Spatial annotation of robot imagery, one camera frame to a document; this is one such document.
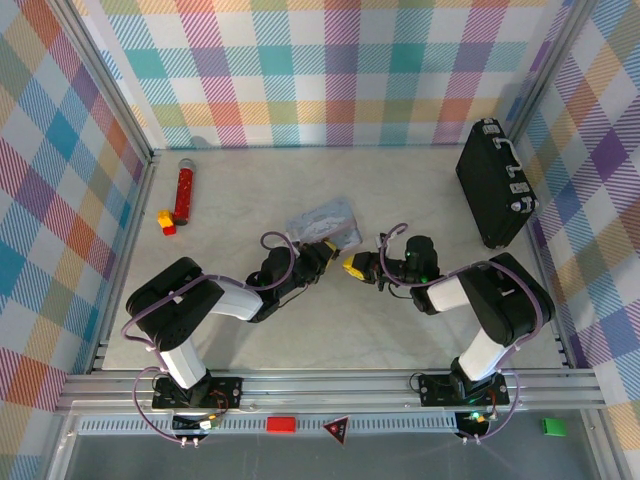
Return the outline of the black briefcase with metal latches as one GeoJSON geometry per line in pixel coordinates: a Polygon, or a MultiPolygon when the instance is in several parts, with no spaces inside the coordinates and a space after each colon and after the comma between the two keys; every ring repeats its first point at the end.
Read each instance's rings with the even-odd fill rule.
{"type": "Polygon", "coordinates": [[[490,249],[508,246],[539,206],[515,146],[495,118],[473,124],[456,174],[490,249]]]}

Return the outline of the red glitter tube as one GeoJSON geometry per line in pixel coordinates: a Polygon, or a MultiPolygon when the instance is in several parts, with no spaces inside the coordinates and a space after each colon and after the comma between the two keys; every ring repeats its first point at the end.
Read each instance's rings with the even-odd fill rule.
{"type": "Polygon", "coordinates": [[[183,226],[188,224],[190,218],[196,165],[191,159],[184,158],[179,162],[178,167],[179,175],[173,218],[176,225],[183,226]]]}

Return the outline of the red black triangle sign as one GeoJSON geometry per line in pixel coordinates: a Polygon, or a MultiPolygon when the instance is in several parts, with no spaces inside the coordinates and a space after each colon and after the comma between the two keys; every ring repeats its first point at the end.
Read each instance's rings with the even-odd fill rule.
{"type": "Polygon", "coordinates": [[[322,428],[329,433],[341,446],[345,445],[350,424],[350,417],[343,416],[329,422],[325,422],[322,428]]]}

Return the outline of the small black circuit board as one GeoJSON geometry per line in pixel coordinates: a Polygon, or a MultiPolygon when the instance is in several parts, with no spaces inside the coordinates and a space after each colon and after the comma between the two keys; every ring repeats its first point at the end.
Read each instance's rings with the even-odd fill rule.
{"type": "Polygon", "coordinates": [[[490,421],[479,412],[457,412],[455,419],[460,438],[482,437],[490,430],[490,421]]]}
{"type": "Polygon", "coordinates": [[[174,431],[198,431],[208,432],[217,428],[223,416],[221,414],[207,414],[198,417],[188,417],[181,415],[173,415],[171,420],[171,428],[174,431]]]}

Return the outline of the aluminium frame rail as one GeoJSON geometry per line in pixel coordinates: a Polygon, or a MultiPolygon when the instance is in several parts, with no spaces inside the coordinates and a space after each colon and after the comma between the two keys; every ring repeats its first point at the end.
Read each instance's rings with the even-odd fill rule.
{"type": "MultiPolygon", "coordinates": [[[[215,377],[243,379],[240,407],[235,413],[383,413],[419,410],[464,411],[467,406],[423,407],[418,376],[446,375],[443,370],[230,370],[215,377]]],[[[604,407],[604,395],[590,369],[524,369],[505,371],[510,404],[476,406],[506,411],[581,410],[604,407]]],[[[130,412],[131,392],[149,408],[155,372],[98,370],[72,375],[58,400],[59,412],[72,410],[130,412]]]]}

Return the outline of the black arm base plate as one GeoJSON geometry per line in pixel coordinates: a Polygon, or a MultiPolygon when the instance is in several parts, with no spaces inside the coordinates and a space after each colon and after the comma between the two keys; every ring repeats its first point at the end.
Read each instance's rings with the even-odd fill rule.
{"type": "Polygon", "coordinates": [[[152,383],[153,409],[238,409],[242,395],[240,377],[206,375],[189,389],[180,387],[171,377],[158,377],[152,383]]]}
{"type": "Polygon", "coordinates": [[[505,377],[497,373],[476,382],[462,380],[453,373],[420,374],[418,392],[423,407],[507,406],[510,404],[505,377]]]}

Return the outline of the aluminium corner post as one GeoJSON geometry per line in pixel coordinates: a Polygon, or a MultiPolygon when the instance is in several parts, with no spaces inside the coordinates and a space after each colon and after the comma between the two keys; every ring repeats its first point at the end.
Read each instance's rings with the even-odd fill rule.
{"type": "Polygon", "coordinates": [[[524,75],[505,114],[505,132],[517,143],[599,0],[548,0],[524,58],[524,75]]]}
{"type": "Polygon", "coordinates": [[[56,19],[61,24],[70,42],[76,49],[81,61],[103,94],[115,118],[131,141],[136,152],[145,159],[146,164],[153,163],[154,151],[133,111],[125,100],[88,28],[77,12],[72,0],[46,0],[56,19]]]}

